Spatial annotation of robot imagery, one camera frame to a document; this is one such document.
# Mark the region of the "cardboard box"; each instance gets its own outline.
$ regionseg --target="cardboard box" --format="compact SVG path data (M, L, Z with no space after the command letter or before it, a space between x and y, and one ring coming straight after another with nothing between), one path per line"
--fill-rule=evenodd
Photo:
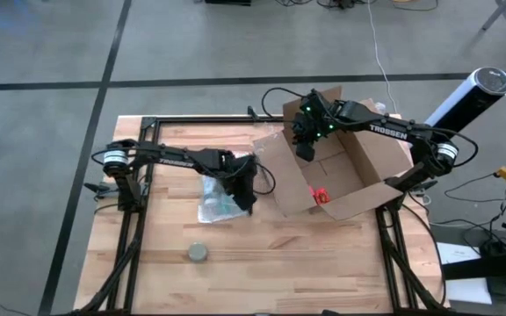
M341 87L322 94L329 101L341 99ZM361 103L375 111L372 100ZM292 120L298 111L299 99L284 104L284 120ZM383 180L412 167L397 140L376 133L336 131L314 144L312 162L296 157L292 141L287 123L282 132L254 141L260 162L277 180L273 197L284 214L321 207L334 219L347 219L373 210L401 195ZM325 188L331 201L318 206L310 186Z

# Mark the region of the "plastic bag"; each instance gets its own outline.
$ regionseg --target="plastic bag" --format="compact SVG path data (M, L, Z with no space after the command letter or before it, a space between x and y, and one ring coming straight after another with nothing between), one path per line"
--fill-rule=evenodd
M249 215L235 204L234 199L224 192L216 179L202 176L202 183L204 196L199 204L199 223L213 223Z

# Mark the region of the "wooden tabletop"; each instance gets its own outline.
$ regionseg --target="wooden tabletop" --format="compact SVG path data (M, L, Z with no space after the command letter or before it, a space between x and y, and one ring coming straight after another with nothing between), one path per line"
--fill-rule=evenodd
M137 139L140 122L137 116L119 117L114 139ZM160 142L252 151L254 139L281 128L266 123L168 124L162 125ZM392 311L374 212L343 221L325 212L285 217L270 198L260 197L252 217L200 224L202 190L194 170L155 167L133 313ZM114 202L106 199L99 206ZM427 220L423 208L409 199L405 203ZM432 240L413 214L400 215L411 268L440 299ZM75 308L89 302L111 272L121 221L116 208L95 216ZM187 257L187 248L196 241L208 247L206 262L193 263ZM397 276L403 294L399 271ZM121 305L122 282L120 289Z

